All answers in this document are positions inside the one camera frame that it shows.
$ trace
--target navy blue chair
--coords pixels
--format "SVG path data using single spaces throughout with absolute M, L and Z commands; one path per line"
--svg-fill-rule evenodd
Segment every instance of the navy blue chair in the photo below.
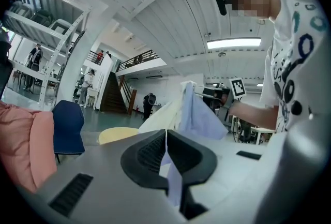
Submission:
M 62 100 L 53 109 L 54 119 L 54 153 L 58 163 L 59 154 L 80 155 L 85 152 L 81 137 L 84 115 L 81 107 Z

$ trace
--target pink cushion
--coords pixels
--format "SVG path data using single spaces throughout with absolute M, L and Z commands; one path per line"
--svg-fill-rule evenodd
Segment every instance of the pink cushion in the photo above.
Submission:
M 0 159 L 13 182 L 32 192 L 56 171 L 52 116 L 0 101 Z

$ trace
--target window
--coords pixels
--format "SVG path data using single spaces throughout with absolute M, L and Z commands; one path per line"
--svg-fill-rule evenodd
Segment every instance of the window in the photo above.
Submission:
M 14 38 L 14 36 L 15 36 L 15 33 L 12 32 L 11 30 L 8 30 L 7 28 L 5 28 L 3 26 L 2 26 L 2 29 L 5 30 L 5 32 L 7 32 L 7 35 L 8 35 L 8 38 L 9 38 L 9 42 L 11 42 L 12 39 Z

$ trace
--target staircase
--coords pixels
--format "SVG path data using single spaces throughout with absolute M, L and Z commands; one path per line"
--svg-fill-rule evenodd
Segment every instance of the staircase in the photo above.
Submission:
M 127 114 L 115 73 L 109 74 L 106 87 L 101 100 L 100 111 Z

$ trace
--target black rectangular slot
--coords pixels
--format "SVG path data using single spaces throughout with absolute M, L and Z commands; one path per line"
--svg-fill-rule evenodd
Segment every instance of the black rectangular slot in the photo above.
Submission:
M 85 193 L 92 179 L 93 177 L 90 175 L 82 173 L 77 174 L 49 206 L 60 214 L 68 217 Z
M 261 158 L 260 154 L 251 153 L 251 152 L 239 151 L 236 154 L 239 156 L 243 156 L 243 157 L 254 159 L 254 160 L 259 160 Z

